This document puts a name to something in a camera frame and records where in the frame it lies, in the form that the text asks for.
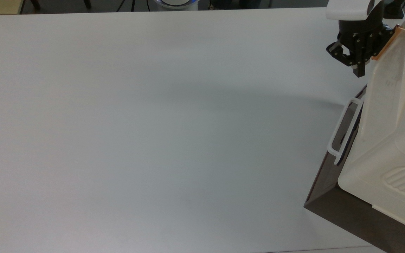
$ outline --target robotic arm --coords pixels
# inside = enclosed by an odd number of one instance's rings
[[[362,77],[371,57],[379,54],[395,32],[382,22],[384,8],[398,11],[403,2],[395,0],[384,6],[383,0],[330,0],[326,17],[338,20],[340,31],[337,41],[326,50],[333,58],[351,66],[357,77]],[[342,46],[349,50],[349,55],[343,53]]]

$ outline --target white plastic container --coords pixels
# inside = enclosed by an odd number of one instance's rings
[[[339,186],[405,224],[405,22],[377,62]]]

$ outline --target chair leg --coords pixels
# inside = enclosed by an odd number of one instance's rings
[[[85,6],[89,9],[91,8],[90,0],[84,0]]]
[[[31,0],[32,5],[34,5],[34,8],[36,10],[40,10],[40,3],[38,2],[38,0]]]

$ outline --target white handle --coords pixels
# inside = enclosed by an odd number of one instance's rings
[[[350,104],[352,104],[352,103],[357,104],[357,108],[355,109],[354,116],[352,117],[351,123],[350,123],[350,125],[348,127],[348,131],[346,132],[346,135],[344,137],[342,145],[340,146],[340,150],[337,151],[332,147],[332,143],[334,142],[334,138],[337,135],[337,132],[339,131],[340,124],[343,121],[343,117],[345,116],[347,109],[349,108]],[[336,157],[336,159],[334,161],[334,165],[338,165],[342,155],[345,152],[345,147],[346,147],[346,144],[348,142],[347,140],[351,136],[352,129],[354,128],[354,124],[355,124],[355,122],[357,120],[357,117],[359,116],[360,110],[362,109],[362,105],[363,105],[362,100],[360,100],[358,98],[352,98],[352,99],[349,100],[349,102],[343,108],[342,116],[340,117],[339,121],[337,122],[337,126],[335,127],[334,133],[332,134],[331,139],[329,140],[329,144],[328,144],[328,152]]]

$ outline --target gray floor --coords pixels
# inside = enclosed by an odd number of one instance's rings
[[[134,11],[148,11],[147,0],[136,0]],[[148,0],[151,11],[156,11],[154,0]],[[304,8],[325,7],[328,0],[262,0],[260,8]],[[87,9],[83,0],[39,0],[41,10],[36,11],[30,0],[25,0],[22,14],[45,14],[45,13],[86,13],[86,12],[115,12],[122,0],[91,0],[92,8]],[[199,0],[198,9],[207,10],[209,0]],[[120,12],[130,12],[132,0],[125,0]],[[238,0],[233,0],[229,9],[238,9]]]

